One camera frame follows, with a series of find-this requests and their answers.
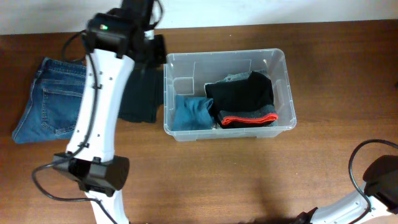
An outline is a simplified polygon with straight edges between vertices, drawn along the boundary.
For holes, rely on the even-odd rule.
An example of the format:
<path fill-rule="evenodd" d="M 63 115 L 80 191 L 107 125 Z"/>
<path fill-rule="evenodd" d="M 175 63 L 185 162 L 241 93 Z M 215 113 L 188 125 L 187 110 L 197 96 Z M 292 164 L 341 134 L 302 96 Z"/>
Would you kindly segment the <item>black cloth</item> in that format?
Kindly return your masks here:
<path fill-rule="evenodd" d="M 157 110 L 164 102 L 163 70 L 136 65 L 130 74 L 118 118 L 131 123 L 155 123 Z"/>

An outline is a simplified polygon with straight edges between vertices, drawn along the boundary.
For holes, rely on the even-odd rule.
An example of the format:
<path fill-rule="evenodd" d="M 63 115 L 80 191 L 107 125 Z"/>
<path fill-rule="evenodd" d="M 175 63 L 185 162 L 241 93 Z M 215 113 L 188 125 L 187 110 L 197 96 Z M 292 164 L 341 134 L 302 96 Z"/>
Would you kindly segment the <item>small teal blue cloth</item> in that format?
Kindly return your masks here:
<path fill-rule="evenodd" d="M 173 131 L 211 129 L 214 119 L 210 114 L 213 99 L 207 97 L 175 97 Z"/>

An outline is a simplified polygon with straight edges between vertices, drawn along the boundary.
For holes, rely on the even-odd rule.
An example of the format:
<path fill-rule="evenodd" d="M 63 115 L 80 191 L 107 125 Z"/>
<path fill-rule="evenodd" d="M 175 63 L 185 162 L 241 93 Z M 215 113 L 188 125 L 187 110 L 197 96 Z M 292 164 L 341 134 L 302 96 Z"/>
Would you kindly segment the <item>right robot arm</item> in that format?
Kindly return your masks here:
<path fill-rule="evenodd" d="M 373 218 L 397 214 L 397 156 L 384 155 L 376 159 L 363 175 L 364 184 L 327 207 L 302 212 L 293 224 L 364 223 Z"/>

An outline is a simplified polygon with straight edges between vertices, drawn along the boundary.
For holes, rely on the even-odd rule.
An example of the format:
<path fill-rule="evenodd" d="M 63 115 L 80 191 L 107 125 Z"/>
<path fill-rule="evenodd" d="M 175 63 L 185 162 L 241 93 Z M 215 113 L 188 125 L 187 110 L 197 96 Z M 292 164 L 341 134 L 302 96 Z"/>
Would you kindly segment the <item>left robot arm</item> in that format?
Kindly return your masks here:
<path fill-rule="evenodd" d="M 98 13 L 82 33 L 86 81 L 75 130 L 53 169 L 75 181 L 91 202 L 97 223 L 128 223 L 122 188 L 129 159 L 114 153 L 114 135 L 127 80 L 137 63 L 156 67 L 166 62 L 161 35 L 148 36 L 155 0 L 123 1 Z"/>

